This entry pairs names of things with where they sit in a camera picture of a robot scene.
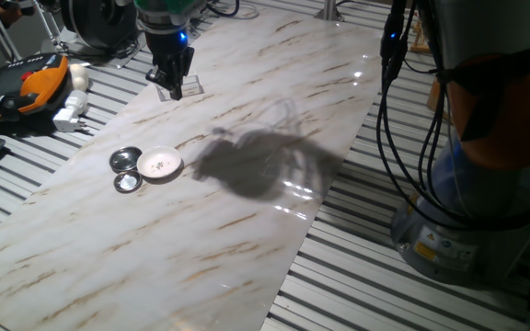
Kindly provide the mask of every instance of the small white dish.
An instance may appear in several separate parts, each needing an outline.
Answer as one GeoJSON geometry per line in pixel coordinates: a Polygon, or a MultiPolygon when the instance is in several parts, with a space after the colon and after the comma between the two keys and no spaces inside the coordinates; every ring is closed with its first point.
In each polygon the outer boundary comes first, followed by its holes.
{"type": "Polygon", "coordinates": [[[157,146],[138,158],[138,172],[148,178],[162,178],[173,174],[181,165],[181,155],[173,147],[157,146]]]}

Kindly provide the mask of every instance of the marble tabletop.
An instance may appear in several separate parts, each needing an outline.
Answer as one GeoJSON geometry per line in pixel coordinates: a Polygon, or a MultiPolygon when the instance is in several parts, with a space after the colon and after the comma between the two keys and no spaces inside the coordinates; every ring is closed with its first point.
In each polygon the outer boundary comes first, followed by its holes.
{"type": "Polygon", "coordinates": [[[0,324],[259,330],[378,91],[379,39],[275,9],[214,23],[203,94],[148,86],[0,227],[0,324]],[[120,194],[125,145],[184,166],[120,194]]]}

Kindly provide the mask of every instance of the black cable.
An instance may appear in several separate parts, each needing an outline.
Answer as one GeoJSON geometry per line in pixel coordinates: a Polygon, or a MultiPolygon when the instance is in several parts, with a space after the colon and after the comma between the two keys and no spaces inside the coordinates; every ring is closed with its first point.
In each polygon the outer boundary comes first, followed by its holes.
{"type": "Polygon", "coordinates": [[[437,124],[437,121],[435,120],[436,116],[437,112],[435,111],[434,116],[432,117],[431,127],[429,128],[427,136],[424,138],[424,143],[422,144],[421,155],[419,156],[419,165],[417,166],[419,183],[421,184],[421,188],[424,190],[426,190],[427,187],[424,185],[424,179],[422,174],[422,162],[424,161],[424,155],[426,154],[427,147],[429,147],[429,142],[431,141],[432,133],[434,132],[434,127],[437,124]]]}
{"type": "Polygon", "coordinates": [[[412,67],[410,65],[410,63],[408,62],[408,60],[404,59],[404,64],[410,69],[412,70],[413,72],[417,73],[417,74],[436,74],[438,73],[439,71],[437,69],[431,69],[431,70],[427,70],[425,72],[421,71],[421,70],[418,70],[418,69],[415,69],[414,67],[412,67]]]}
{"type": "Polygon", "coordinates": [[[348,3],[352,3],[352,4],[360,4],[360,2],[353,1],[353,0],[342,0],[342,1],[339,1],[339,2],[335,5],[335,8],[338,7],[338,6],[340,6],[340,5],[348,4],[348,3]]]}
{"type": "Polygon", "coordinates": [[[444,100],[445,100],[445,86],[443,84],[441,84],[440,86],[439,93],[440,93],[440,96],[437,102],[437,111],[435,112],[435,116],[433,118],[433,120],[436,121],[437,126],[435,128],[434,138],[432,140],[431,153],[429,154],[429,164],[427,165],[427,181],[429,183],[429,190],[431,191],[431,194],[434,196],[437,202],[443,205],[439,201],[439,198],[437,197],[437,194],[435,193],[434,186],[432,185],[432,161],[434,160],[434,155],[437,150],[437,143],[439,142],[439,137],[441,136],[441,124],[443,123],[444,100]]]}
{"type": "Polygon", "coordinates": [[[450,224],[444,224],[444,223],[438,222],[437,220],[434,220],[433,217],[430,217],[429,215],[427,215],[424,211],[422,211],[416,205],[415,202],[410,200],[409,196],[404,192],[402,187],[398,184],[398,181],[396,180],[396,177],[392,173],[392,169],[390,168],[390,165],[387,162],[386,154],[384,152],[384,146],[382,144],[382,134],[381,134],[381,131],[382,131],[382,119],[383,118],[387,118],[387,116],[386,116],[386,110],[387,110],[386,97],[387,97],[387,92],[389,90],[389,85],[391,83],[384,82],[384,84],[385,84],[385,86],[384,86],[383,92],[382,92],[383,93],[382,100],[380,102],[379,111],[377,113],[377,123],[376,123],[376,126],[375,126],[375,138],[377,140],[377,147],[378,147],[378,150],[379,150],[380,158],[382,159],[382,163],[384,164],[384,168],[386,169],[387,175],[389,176],[390,180],[394,184],[394,187],[396,188],[396,190],[398,191],[400,196],[402,196],[402,198],[407,202],[407,204],[415,212],[417,212],[420,216],[422,216],[424,219],[426,219],[427,221],[429,221],[431,223],[434,223],[434,224],[436,224],[438,226],[442,226],[443,228],[449,229],[449,230],[469,231],[470,229],[467,229],[465,227],[452,226],[450,224]]]}
{"type": "Polygon", "coordinates": [[[206,8],[210,9],[210,11],[221,17],[234,17],[236,16],[236,14],[238,14],[238,10],[240,9],[240,0],[235,1],[235,10],[229,14],[219,11],[218,9],[212,7],[212,5],[210,4],[206,4],[206,8]]]}

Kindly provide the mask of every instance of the metal lid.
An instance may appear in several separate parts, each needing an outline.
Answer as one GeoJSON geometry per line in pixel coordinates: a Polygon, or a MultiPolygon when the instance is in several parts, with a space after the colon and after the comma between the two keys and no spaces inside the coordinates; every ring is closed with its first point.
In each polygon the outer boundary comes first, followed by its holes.
{"type": "Polygon", "coordinates": [[[124,171],[114,179],[114,188],[120,193],[136,191],[143,184],[143,177],[136,171],[124,171]]]}
{"type": "Polygon", "coordinates": [[[142,154],[143,151],[137,147],[122,147],[109,157],[109,166],[116,173],[133,170],[142,154]]]}

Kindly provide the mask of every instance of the white power adapter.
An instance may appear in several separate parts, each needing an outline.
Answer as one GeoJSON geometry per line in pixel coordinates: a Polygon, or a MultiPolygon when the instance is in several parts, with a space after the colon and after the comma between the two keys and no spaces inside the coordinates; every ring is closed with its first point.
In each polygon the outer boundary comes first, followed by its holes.
{"type": "Polygon", "coordinates": [[[52,119],[54,126],[60,132],[75,132],[83,130],[85,123],[79,120],[87,105],[87,93],[79,90],[71,92],[64,101],[65,108],[59,110],[52,119]]]}

